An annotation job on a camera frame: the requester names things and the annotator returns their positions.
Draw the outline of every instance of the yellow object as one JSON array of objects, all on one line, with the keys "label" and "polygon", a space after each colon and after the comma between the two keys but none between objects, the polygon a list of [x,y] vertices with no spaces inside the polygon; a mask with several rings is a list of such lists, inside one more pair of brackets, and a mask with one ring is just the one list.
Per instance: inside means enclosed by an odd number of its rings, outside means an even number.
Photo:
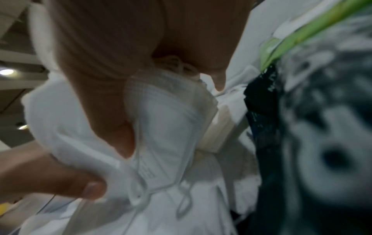
[{"label": "yellow object", "polygon": [[8,210],[9,206],[9,203],[0,204],[0,216]]}]

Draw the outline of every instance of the recessed light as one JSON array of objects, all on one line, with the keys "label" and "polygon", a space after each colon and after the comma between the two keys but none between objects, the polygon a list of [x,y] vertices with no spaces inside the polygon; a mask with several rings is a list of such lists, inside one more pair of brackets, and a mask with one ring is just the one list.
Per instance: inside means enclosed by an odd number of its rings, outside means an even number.
[{"label": "recessed light", "polygon": [[13,73],[14,73],[13,69],[2,69],[2,70],[0,70],[0,74],[5,75],[5,76],[12,75]]},{"label": "recessed light", "polygon": [[26,129],[28,129],[28,125],[22,125],[18,127],[18,130],[26,130]]}]

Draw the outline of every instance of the fingernail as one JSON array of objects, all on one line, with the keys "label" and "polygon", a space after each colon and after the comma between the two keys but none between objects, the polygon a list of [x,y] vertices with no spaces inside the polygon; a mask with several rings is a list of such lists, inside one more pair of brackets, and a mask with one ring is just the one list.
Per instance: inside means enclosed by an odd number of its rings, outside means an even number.
[{"label": "fingernail", "polygon": [[84,191],[83,198],[86,199],[98,199],[102,197],[106,192],[106,185],[102,182],[89,182]]}]

